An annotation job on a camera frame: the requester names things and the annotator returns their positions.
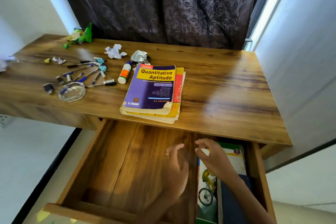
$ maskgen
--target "person's left hand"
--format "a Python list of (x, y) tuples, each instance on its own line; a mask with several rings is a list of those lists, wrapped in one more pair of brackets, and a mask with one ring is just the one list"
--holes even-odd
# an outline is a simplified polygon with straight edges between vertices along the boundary
[(189, 164), (187, 160), (183, 161), (182, 169), (180, 169), (179, 162), (177, 160), (177, 151), (184, 147), (184, 144), (177, 144), (169, 147), (166, 150), (166, 156), (168, 161), (163, 167), (163, 183), (164, 192), (173, 201), (178, 200), (186, 188)]

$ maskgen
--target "dark brown curtain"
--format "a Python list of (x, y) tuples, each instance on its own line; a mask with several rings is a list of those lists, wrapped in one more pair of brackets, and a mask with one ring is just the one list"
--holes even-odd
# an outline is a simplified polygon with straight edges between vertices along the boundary
[(95, 38), (241, 50), (254, 0), (69, 0)]

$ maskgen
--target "electrical outlet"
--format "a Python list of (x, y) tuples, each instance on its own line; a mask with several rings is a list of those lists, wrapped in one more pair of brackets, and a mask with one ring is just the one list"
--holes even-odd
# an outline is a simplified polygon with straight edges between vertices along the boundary
[(0, 128), (5, 128), (13, 119), (12, 116), (0, 114)]

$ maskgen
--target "silver foil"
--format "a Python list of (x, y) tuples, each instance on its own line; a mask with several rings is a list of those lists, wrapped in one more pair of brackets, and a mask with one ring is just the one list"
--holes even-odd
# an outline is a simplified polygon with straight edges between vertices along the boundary
[(131, 56), (131, 62), (142, 63), (145, 65), (150, 65), (147, 59), (147, 52), (137, 50)]

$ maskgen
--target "glass ashtray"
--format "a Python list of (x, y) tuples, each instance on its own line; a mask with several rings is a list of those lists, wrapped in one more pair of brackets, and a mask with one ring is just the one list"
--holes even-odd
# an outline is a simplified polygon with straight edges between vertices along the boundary
[(85, 94), (85, 86), (82, 82), (70, 82), (63, 86), (58, 97), (66, 102), (73, 102), (81, 99)]

